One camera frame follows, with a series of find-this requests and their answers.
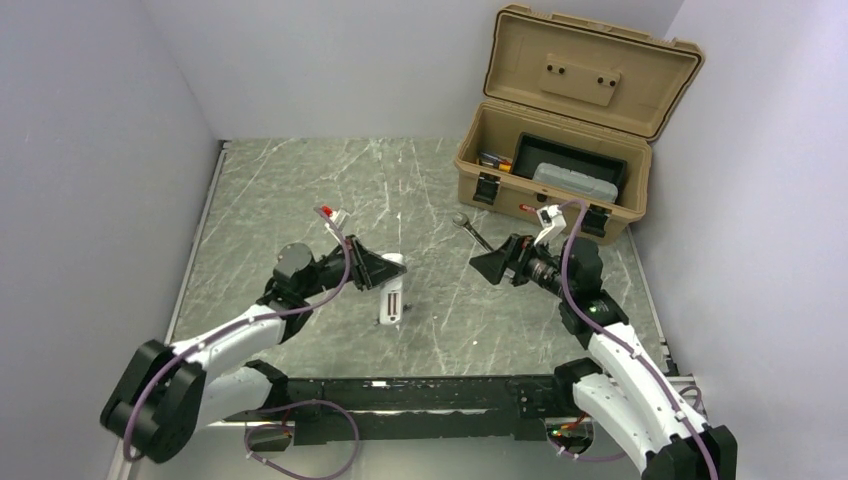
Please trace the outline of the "white remote control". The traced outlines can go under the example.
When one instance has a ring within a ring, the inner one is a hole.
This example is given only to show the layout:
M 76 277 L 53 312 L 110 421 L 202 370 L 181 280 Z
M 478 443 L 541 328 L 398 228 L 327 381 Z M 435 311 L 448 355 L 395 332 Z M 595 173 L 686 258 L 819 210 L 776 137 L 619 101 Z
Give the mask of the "white remote control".
M 385 282 L 380 288 L 380 307 L 377 324 L 394 326 L 403 318 L 403 273 Z

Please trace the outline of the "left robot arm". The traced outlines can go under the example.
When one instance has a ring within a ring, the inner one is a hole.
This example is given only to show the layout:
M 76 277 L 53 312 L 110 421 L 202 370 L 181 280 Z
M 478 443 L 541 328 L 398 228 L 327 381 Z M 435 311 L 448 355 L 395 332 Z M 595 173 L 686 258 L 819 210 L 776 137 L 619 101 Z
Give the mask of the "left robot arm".
M 130 460 L 164 463 L 196 431 L 234 414 L 275 419 L 287 406 L 288 378 L 255 354 L 300 332 L 316 308 L 309 298 L 332 299 L 347 283 L 379 289 L 379 322 L 398 323 L 406 272 L 402 254 L 375 253 L 354 235 L 320 258 L 303 243 L 289 244 L 278 253 L 263 295 L 241 315 L 188 340 L 140 345 L 99 423 L 123 440 Z

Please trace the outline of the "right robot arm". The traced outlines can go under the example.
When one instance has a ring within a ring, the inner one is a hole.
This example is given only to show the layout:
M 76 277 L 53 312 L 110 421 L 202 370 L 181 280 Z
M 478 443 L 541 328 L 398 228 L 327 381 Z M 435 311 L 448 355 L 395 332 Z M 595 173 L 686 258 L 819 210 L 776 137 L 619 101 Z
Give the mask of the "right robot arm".
M 478 233 L 483 253 L 469 264 L 490 284 L 533 283 L 555 295 L 562 323 L 587 355 L 558 366 L 551 401 L 579 411 L 610 435 L 643 479 L 734 479 L 738 442 L 713 426 L 646 354 L 629 318 L 603 287 L 597 245 L 578 238 L 560 254 L 512 234 L 498 248 Z

